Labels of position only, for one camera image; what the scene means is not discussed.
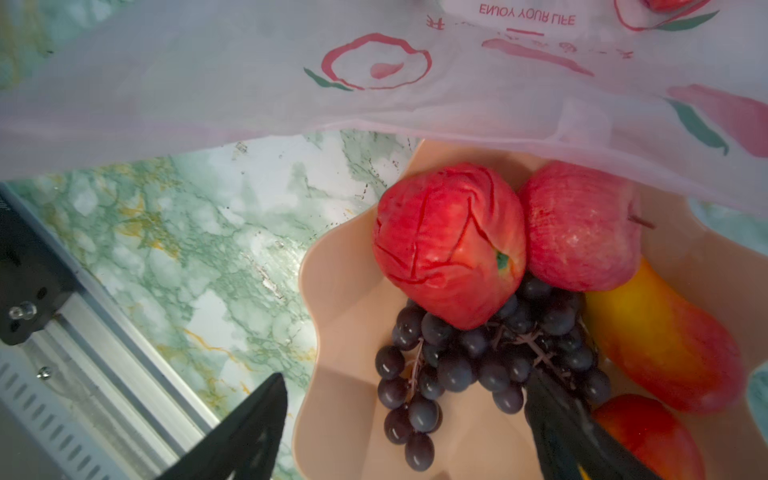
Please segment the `red wrinkled apple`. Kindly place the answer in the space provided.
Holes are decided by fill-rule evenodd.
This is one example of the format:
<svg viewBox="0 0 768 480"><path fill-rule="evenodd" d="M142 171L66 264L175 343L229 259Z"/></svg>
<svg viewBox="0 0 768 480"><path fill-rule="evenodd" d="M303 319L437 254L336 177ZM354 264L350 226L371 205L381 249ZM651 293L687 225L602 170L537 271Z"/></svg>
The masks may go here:
<svg viewBox="0 0 768 480"><path fill-rule="evenodd" d="M384 276L427 312L471 330L519 287L527 260L521 202L470 163L402 179L381 197L373 253Z"/></svg>

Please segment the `pink red apple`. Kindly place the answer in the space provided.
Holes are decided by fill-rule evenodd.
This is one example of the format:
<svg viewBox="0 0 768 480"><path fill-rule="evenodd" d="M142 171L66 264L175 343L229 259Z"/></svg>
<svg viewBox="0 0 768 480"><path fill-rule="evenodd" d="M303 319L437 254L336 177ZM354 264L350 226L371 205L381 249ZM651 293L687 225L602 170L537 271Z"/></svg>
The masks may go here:
<svg viewBox="0 0 768 480"><path fill-rule="evenodd" d="M551 161L518 190L527 233L527 268L575 292L610 291L641 262L641 234L656 225L641 212L634 182Z"/></svg>

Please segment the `pink translucent plastic bag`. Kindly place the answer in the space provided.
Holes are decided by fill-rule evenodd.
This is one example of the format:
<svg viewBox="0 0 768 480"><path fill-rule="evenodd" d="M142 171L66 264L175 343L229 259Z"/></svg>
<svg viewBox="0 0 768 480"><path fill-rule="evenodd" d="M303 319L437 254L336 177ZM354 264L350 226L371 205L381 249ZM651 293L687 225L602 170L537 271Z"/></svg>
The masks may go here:
<svg viewBox="0 0 768 480"><path fill-rule="evenodd" d="M1 176L322 129L525 151L767 211L763 1L137 1L1 95Z"/></svg>

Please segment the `dark purple grape bunch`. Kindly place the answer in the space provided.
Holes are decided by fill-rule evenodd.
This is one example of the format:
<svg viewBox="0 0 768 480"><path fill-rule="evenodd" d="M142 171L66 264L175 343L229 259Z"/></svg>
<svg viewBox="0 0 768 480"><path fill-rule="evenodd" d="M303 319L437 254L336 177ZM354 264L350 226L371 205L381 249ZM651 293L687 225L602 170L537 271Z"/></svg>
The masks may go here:
<svg viewBox="0 0 768 480"><path fill-rule="evenodd" d="M520 412L524 388L541 370L589 405L608 400L611 383L598 367L582 320L585 296L526 274L518 290L483 325L461 330L414 300L397 315L391 342L376 353L377 395L388 409L387 440L404 448L407 465L428 470L431 438L443 420L439 399L479 383L505 414Z"/></svg>

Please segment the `yellow red mango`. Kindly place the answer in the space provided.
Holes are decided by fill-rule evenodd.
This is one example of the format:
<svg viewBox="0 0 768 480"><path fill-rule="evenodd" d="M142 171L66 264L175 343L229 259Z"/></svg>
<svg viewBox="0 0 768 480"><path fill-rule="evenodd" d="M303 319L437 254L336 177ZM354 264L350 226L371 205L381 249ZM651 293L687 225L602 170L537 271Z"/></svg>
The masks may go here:
<svg viewBox="0 0 768 480"><path fill-rule="evenodd" d="M732 335L647 260L620 287L587 293L585 320L607 359L677 411L720 412L744 392L747 374Z"/></svg>
<svg viewBox="0 0 768 480"><path fill-rule="evenodd" d="M636 394L620 395L594 410L592 417L660 478L706 478L693 436L659 401Z"/></svg>

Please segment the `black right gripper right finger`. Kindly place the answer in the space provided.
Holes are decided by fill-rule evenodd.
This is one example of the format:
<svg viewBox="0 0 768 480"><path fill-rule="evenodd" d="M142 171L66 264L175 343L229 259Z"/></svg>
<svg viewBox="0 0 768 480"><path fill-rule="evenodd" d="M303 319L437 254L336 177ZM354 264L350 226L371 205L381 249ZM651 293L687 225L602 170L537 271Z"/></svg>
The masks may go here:
<svg viewBox="0 0 768 480"><path fill-rule="evenodd" d="M526 384L525 416L545 479L656 479L558 381L538 370Z"/></svg>

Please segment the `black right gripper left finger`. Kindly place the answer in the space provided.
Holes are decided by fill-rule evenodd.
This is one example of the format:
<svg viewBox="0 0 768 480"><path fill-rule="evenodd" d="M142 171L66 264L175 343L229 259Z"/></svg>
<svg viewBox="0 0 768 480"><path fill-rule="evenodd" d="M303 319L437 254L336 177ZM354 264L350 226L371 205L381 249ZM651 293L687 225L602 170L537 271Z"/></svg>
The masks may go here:
<svg viewBox="0 0 768 480"><path fill-rule="evenodd" d="M162 479L269 479L288 409L284 377L269 376Z"/></svg>

